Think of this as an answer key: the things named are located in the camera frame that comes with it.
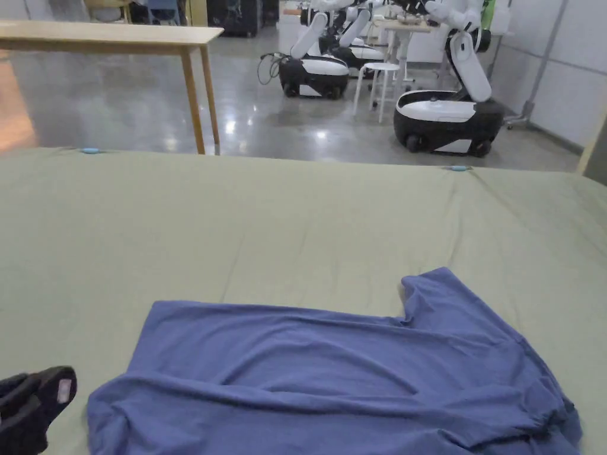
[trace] stool leg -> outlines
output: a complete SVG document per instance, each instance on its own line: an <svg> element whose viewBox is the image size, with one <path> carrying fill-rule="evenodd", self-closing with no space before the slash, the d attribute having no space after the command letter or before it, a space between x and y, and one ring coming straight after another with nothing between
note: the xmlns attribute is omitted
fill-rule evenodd
<svg viewBox="0 0 607 455"><path fill-rule="evenodd" d="M358 98L361 95L362 75L364 73L364 67L358 71L358 82L356 83L356 94L354 95L354 108L352 108L352 115L356 115L356 109L358 109Z"/></svg>
<svg viewBox="0 0 607 455"><path fill-rule="evenodd" d="M385 101L385 87L388 84L388 71L384 71L384 85L381 87L381 101L379 103L379 122L384 116L384 101Z"/></svg>
<svg viewBox="0 0 607 455"><path fill-rule="evenodd" d="M375 82L378 80L379 71L373 70L373 84L371 84L371 101L369 101L369 110L373 110L373 101L375 100Z"/></svg>

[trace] t-shirt sleeve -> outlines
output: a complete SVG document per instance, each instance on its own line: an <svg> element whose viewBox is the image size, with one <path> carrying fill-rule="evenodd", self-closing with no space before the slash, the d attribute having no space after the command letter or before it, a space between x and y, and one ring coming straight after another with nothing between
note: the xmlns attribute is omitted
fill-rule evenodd
<svg viewBox="0 0 607 455"><path fill-rule="evenodd" d="M519 341L522 336L447 268L404 277L408 327L445 335L480 335Z"/></svg>

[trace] black cabinet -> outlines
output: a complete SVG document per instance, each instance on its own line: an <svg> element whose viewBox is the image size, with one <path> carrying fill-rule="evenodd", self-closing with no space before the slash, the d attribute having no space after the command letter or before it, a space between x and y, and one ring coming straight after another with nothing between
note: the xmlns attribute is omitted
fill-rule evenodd
<svg viewBox="0 0 607 455"><path fill-rule="evenodd" d="M280 15L279 0L263 0L263 26L276 25Z"/></svg>
<svg viewBox="0 0 607 455"><path fill-rule="evenodd" d="M207 0L210 27L226 35L255 36L262 27L262 0Z"/></svg>

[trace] gray floor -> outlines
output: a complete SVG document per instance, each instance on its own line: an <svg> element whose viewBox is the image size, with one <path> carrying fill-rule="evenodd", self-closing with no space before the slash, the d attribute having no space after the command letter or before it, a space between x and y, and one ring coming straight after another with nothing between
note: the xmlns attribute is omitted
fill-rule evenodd
<svg viewBox="0 0 607 455"><path fill-rule="evenodd" d="M293 28L263 29L252 39L219 38L211 45L221 147L214 147L200 56L195 56L198 98L208 153L295 160L391 164L469 164L532 170L574 170L578 157L540 133L506 131L484 159L411 154L392 130L392 108L384 122L367 110L351 115L354 82L345 99L287 99L277 79L257 80L259 56L288 51ZM18 82L23 102L9 93ZM19 118L21 128L1 129L2 148L16 145L99 147L195 153L181 63L178 57L90 56L66 53L14 53L0 61L0 112ZM27 138L23 117L33 135Z"/></svg>

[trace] cable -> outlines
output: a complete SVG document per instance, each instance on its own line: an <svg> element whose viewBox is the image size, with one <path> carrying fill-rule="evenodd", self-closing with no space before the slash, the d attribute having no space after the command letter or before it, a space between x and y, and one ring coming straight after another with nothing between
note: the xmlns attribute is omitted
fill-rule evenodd
<svg viewBox="0 0 607 455"><path fill-rule="evenodd" d="M272 79L274 79L276 76L278 76L278 72L280 69L280 63L288 58L289 58L288 55L283 54L281 52L263 54L261 56L261 60L259 61L259 64L257 65L257 80L259 81L259 83L263 86L267 86L271 82ZM270 62L270 68L268 71L270 78L266 82L262 81L261 76L259 74L259 70L261 69L262 63L264 61Z"/></svg>

